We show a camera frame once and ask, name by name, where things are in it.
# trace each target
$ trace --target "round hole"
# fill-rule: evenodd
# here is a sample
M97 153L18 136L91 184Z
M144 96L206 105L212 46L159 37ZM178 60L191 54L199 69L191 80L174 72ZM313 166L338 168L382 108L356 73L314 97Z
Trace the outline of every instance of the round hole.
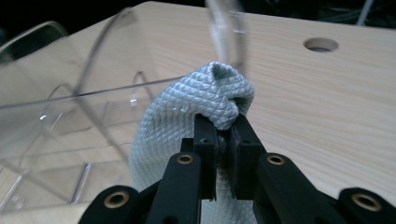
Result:
M274 165L283 165L285 163L285 160L280 156L269 156L267 160Z
M180 164L189 164L194 161L194 158L190 155L181 155L177 157L177 162Z
M304 47L315 52L331 52L338 48L338 43L328 38L310 38L305 40Z
M203 139L201 139L201 142L202 142L202 143L210 143L210 140L209 140L209 139L206 139L206 138L203 138Z
M129 194L126 191L117 191L105 198L107 208L118 208L125 205L129 200Z
M163 224L177 224L178 218L174 216L167 216L163 219Z
M381 204L373 197L367 194L356 193L352 195L352 201L358 206L372 212L381 210Z
M323 217L315 218L315 223L317 223L317 224L331 224L330 221L324 219Z

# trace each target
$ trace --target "hole in table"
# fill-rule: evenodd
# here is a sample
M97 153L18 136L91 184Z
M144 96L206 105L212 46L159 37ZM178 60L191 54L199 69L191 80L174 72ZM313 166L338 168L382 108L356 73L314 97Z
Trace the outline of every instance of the hole in table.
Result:
M332 52L338 48L338 43L329 38L310 38L305 40L304 47L315 52Z

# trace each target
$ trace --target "woven fabric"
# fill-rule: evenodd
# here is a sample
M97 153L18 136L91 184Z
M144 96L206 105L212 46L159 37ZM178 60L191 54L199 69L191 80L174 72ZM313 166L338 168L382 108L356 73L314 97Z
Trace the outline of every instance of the woven fabric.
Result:
M193 137L194 116L202 114L227 130L246 115L252 85L230 65L209 63L163 91L149 106L131 151L133 187L142 190L160 180L181 139ZM215 202L203 201L202 223L255 223L251 202L232 199L227 175L218 169Z

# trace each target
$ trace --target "light wood surface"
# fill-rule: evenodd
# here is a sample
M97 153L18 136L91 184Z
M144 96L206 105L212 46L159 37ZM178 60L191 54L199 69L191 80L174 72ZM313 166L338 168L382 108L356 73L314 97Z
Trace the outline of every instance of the light wood surface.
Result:
M148 2L135 13L156 78L217 59L205 8ZM245 16L247 78L256 90L247 117L266 149L291 158L333 197L361 187L396 205L396 32ZM70 36L83 58L105 23ZM308 50L312 37L339 47ZM4 214L0 222L76 223L86 205Z

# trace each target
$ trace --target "transparent plastic bin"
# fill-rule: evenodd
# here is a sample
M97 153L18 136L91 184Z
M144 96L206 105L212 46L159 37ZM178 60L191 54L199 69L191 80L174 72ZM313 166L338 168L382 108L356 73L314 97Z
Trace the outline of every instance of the transparent plastic bin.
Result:
M157 75L143 19L133 8L110 18L85 63L66 33L29 35L48 25L62 30L53 22L12 40L44 45L21 57L0 50L0 213L90 202L131 185L128 157L142 117L186 75ZM213 59L198 61L189 71Z

